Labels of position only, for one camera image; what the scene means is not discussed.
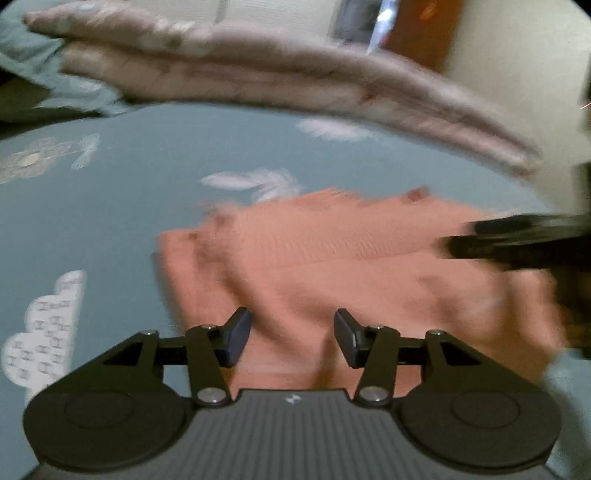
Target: white wall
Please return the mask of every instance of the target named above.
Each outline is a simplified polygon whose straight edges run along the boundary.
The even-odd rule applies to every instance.
[[[591,127],[579,110],[590,54],[591,20],[570,0],[466,0],[447,68],[531,123],[544,154],[535,186],[568,211],[580,203],[572,167],[591,160]]]

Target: flower pattern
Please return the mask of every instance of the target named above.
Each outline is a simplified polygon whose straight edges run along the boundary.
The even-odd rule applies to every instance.
[[[72,164],[72,170],[86,167],[98,150],[99,134],[90,134],[82,138],[75,147],[75,142],[57,142],[55,138],[42,138],[31,143],[25,150],[0,158],[0,184],[15,179],[30,179],[44,174],[59,158],[64,155],[80,153]]]
[[[297,197],[304,187],[284,168],[276,171],[259,168],[246,174],[220,172],[201,179],[202,185],[222,190],[251,190],[254,203]]]
[[[371,130],[360,125],[328,117],[307,118],[299,122],[297,128],[313,137],[341,142],[358,142],[374,136]]]
[[[72,142],[57,143],[55,138],[36,140],[24,151],[0,159],[0,183],[42,175],[71,146]]]

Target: pink towel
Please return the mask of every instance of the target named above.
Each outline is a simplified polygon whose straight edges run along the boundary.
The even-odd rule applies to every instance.
[[[346,388],[350,369],[333,337],[347,308],[362,324],[422,338],[444,329],[538,381],[564,345],[546,275],[502,273],[485,262],[449,260],[437,239],[483,218],[432,197],[363,200],[328,190],[231,207],[198,229],[164,232],[165,277],[183,329],[222,324],[239,306],[255,313],[230,388]],[[418,383],[399,369],[396,395]]]

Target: circular pad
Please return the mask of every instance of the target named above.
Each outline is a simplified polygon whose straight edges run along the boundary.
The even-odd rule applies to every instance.
[[[545,392],[434,388],[426,382],[404,398],[402,424],[427,453],[464,470],[530,466],[545,460],[560,433],[560,411]]]
[[[99,472],[139,463],[164,450],[185,421],[172,389],[86,391],[34,397],[23,417],[39,460],[67,470]]]

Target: silver screw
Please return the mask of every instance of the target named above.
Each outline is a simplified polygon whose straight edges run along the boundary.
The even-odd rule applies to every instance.
[[[220,403],[225,400],[226,392],[216,387],[202,388],[197,392],[197,398],[204,403]]]
[[[366,401],[377,403],[388,398],[388,390],[382,387],[364,387],[359,392],[359,396]]]

